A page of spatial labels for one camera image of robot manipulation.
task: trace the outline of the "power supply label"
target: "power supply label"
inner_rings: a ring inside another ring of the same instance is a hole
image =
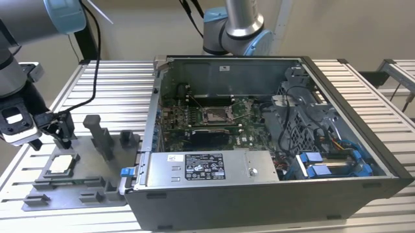
[[[224,180],[222,154],[186,154],[184,177],[188,181]]]

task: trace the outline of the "motherboard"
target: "motherboard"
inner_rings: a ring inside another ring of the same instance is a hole
[[[166,99],[161,108],[164,151],[275,150],[253,97]]]

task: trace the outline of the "slotted aluminum rail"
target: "slotted aluminum rail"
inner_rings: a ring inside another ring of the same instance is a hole
[[[415,60],[387,59],[377,70],[387,72],[409,92],[415,93]]]
[[[357,114],[415,176],[415,126],[348,64],[316,60]],[[80,66],[60,93],[52,109],[62,110],[88,99],[94,63]],[[152,62],[102,61],[96,100],[73,111],[76,135],[88,135],[81,122],[85,114],[100,114],[110,133],[130,129],[144,133],[153,83]],[[24,146],[0,177],[0,231],[5,232],[144,232],[129,206],[24,212],[22,198],[32,189],[54,145],[50,138],[40,151]],[[319,232],[385,233],[415,229],[415,183],[392,198],[375,200],[347,220],[188,231],[212,232]]]

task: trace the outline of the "gray robot arm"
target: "gray robot arm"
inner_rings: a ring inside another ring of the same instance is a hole
[[[226,7],[210,8],[204,15],[202,50],[210,55],[268,55],[272,32],[256,0],[226,0]]]
[[[85,25],[78,0],[0,1],[0,135],[14,146],[29,143],[38,150],[38,137],[46,133],[62,148],[69,147],[73,122],[69,114],[56,116],[49,112],[8,49],[73,33]]]

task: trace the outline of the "small sticker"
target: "small sticker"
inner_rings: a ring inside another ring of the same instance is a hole
[[[166,161],[169,162],[182,162],[184,155],[182,154],[169,154],[166,156]]]
[[[229,71],[230,70],[230,66],[220,66],[218,67],[218,71]]]

